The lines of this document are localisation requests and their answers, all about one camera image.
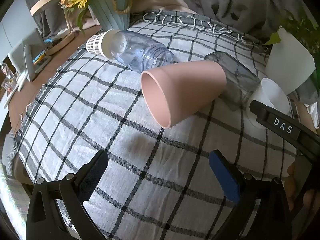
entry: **clear plastic bottle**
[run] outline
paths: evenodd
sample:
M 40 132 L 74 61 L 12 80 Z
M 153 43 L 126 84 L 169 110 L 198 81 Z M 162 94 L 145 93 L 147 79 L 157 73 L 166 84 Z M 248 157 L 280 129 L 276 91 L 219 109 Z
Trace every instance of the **clear plastic bottle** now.
M 144 70 L 172 63 L 173 54 L 164 44 L 140 33 L 119 31 L 110 37 L 111 55 L 133 71 Z

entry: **white device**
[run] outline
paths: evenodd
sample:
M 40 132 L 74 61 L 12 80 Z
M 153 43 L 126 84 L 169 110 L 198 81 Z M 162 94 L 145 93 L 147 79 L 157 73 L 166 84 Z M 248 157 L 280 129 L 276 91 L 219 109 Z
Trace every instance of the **white device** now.
M 33 59 L 45 48 L 46 45 L 43 42 L 38 29 L 34 28 L 33 31 L 21 39 L 9 52 L 8 57 L 15 69 L 19 72 L 18 91 L 21 90 L 27 78 L 30 82 L 33 81 L 36 75 L 51 60 L 51 56 L 45 56 L 40 64 L 33 64 Z

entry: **finger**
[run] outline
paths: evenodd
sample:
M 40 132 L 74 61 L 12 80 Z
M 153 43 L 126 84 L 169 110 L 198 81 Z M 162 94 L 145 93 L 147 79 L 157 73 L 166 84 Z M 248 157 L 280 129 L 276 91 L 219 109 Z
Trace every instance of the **finger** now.
M 313 193 L 314 193 L 314 190 L 310 189 L 303 196 L 303 204 L 308 209 L 310 208 L 310 205 L 312 202 Z M 315 201 L 314 201 L 313 207 L 312 207 L 313 212 L 317 212 L 320 208 L 320 192 L 317 192 L 316 194 L 317 195 L 315 197 Z
M 287 197 L 287 201 L 288 201 L 289 211 L 291 211 L 294 207 L 294 201 L 292 197 Z
M 292 240 L 297 240 L 299 236 L 299 233 L 295 234 L 294 236 L 292 236 Z
M 292 197 L 296 192 L 296 182 L 294 181 L 293 176 L 289 176 L 284 181 L 284 191 L 287 197 Z
M 294 174 L 294 163 L 292 163 L 292 164 L 288 167 L 287 173 L 288 173 L 289 175 L 293 175 L 293 174 Z

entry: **blue gripper pad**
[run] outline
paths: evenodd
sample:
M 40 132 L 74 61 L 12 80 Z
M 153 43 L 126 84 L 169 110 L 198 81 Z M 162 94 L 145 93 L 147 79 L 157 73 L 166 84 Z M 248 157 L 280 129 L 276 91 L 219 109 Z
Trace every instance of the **blue gripper pad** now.
M 241 172 L 230 164 L 219 150 L 209 154 L 209 165 L 227 199 L 237 204 L 244 184 Z

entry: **white wall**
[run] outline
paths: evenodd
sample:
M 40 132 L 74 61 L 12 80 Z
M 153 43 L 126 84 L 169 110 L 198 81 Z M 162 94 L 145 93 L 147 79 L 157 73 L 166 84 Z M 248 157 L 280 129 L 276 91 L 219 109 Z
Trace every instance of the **white wall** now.
M 37 25 L 25 0 L 15 0 L 0 23 L 0 61 L 12 47 Z

